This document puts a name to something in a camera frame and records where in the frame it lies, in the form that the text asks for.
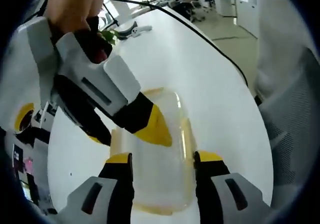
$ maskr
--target clear plastic container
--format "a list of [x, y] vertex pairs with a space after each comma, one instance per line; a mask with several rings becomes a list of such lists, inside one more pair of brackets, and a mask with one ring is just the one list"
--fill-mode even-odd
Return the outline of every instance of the clear plastic container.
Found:
[[156, 104], [172, 136], [172, 146], [144, 142], [125, 129], [112, 132], [110, 156], [132, 153], [133, 208], [171, 215], [191, 203], [195, 189], [196, 144], [178, 95], [164, 88], [144, 94]]

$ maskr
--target green leaf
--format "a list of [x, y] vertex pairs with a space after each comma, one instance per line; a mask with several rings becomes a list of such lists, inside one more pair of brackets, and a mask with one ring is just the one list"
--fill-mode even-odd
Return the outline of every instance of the green leaf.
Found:
[[117, 38], [119, 38], [119, 36], [120, 36], [119, 32], [116, 31], [116, 30], [113, 30], [113, 32], [114, 32], [114, 35], [115, 35]]
[[111, 45], [115, 45], [116, 44], [116, 41], [114, 39], [108, 41]]
[[115, 34], [113, 34], [111, 31], [109, 30], [103, 30], [101, 32], [102, 36], [104, 37], [104, 39], [107, 41], [107, 42], [110, 42], [111, 40], [114, 39], [114, 36]]

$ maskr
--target gray mesh fabric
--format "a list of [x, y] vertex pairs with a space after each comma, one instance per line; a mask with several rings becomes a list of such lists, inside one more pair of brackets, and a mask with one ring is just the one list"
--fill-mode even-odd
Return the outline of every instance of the gray mesh fabric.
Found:
[[276, 209], [304, 184], [320, 145], [320, 66], [308, 49], [297, 63], [293, 81], [259, 106], [272, 151]]

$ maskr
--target human hand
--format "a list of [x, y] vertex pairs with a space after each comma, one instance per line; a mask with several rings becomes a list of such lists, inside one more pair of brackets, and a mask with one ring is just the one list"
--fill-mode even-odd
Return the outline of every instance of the human hand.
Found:
[[86, 19], [97, 16], [102, 5], [103, 0], [48, 0], [44, 16], [53, 33], [90, 30]]

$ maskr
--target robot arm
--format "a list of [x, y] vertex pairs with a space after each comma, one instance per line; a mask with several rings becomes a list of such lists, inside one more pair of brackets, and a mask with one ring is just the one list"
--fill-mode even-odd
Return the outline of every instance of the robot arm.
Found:
[[[12, 95], [11, 86], [21, 77], [13, 68], [19, 68], [20, 75], [25, 70], [36, 71], [39, 88], [34, 92], [39, 92], [39, 101], [35, 109], [43, 108], [47, 101], [57, 102], [89, 136], [110, 145], [110, 132], [94, 111], [98, 108], [116, 125], [138, 138], [171, 146], [171, 135], [162, 113], [140, 92], [138, 81], [120, 56], [111, 53], [107, 60], [92, 63], [73, 33], [65, 34], [55, 46], [51, 37], [45, 17], [34, 18], [18, 28], [11, 43], [13, 51], [4, 62], [8, 83], [1, 85], [0, 94], [10, 96], [9, 102], [16, 103], [19, 96]], [[20, 91], [29, 87], [24, 86], [23, 81], [19, 84]], [[15, 116], [15, 109], [10, 116]]]
[[108, 159], [99, 177], [81, 184], [50, 218], [62, 224], [129, 224], [133, 199], [132, 155], [122, 153]]

